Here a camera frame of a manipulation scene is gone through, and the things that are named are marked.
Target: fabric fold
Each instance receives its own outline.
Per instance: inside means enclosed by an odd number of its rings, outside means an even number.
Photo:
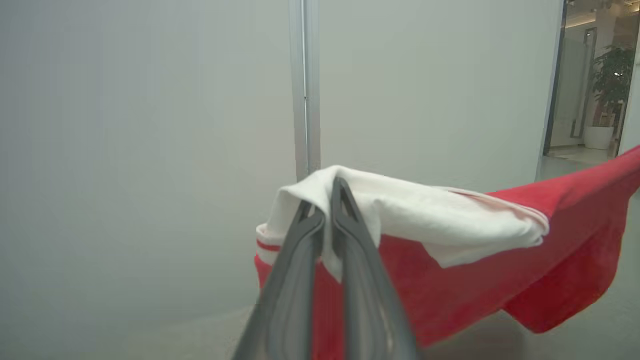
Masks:
[[[314,172],[276,194],[269,220],[257,227],[260,259],[273,264],[300,200],[330,218],[333,179],[343,177],[376,246],[382,234],[417,241],[442,267],[472,263],[498,252],[540,245],[549,231],[535,209],[468,190],[426,186],[341,166]],[[337,280],[342,265],[325,222],[322,262]]]

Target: red towel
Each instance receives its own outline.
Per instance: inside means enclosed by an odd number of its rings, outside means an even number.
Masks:
[[[379,251],[424,347],[506,310],[545,332],[594,303],[618,266],[629,198],[640,187],[640,147],[597,167],[491,193],[550,219],[542,245],[440,268],[421,243],[382,236]],[[257,256],[260,287],[271,271]],[[323,265],[314,285],[314,359],[343,358],[342,288]]]

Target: tiled floor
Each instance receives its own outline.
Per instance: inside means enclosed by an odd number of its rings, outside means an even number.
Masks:
[[[540,179],[593,166],[544,158]],[[425,359],[563,360],[637,358],[640,353],[640,195],[630,201],[628,226],[618,274],[595,304],[558,328],[535,335],[504,312],[469,327],[424,351]],[[140,334],[120,347],[75,359],[179,360],[230,359],[250,309],[203,318]]]
[[[551,148],[548,155],[587,164],[599,164],[613,158],[612,151],[588,149],[584,146]]]

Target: white wall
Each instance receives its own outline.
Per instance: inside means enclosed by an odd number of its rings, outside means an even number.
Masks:
[[[640,145],[640,37],[636,44],[636,59],[634,73],[632,74],[631,89],[627,101],[627,113],[625,124],[620,139],[618,154]]]
[[[561,52],[551,146],[582,143],[581,138],[574,138],[571,135],[574,122],[576,127],[574,133],[577,134],[580,131],[582,103],[585,98],[588,67],[591,63],[591,47],[583,44],[582,40],[565,37]]]
[[[321,1],[323,166],[481,191],[533,181],[561,6]]]
[[[0,3],[0,358],[255,302],[295,182],[287,0]]]

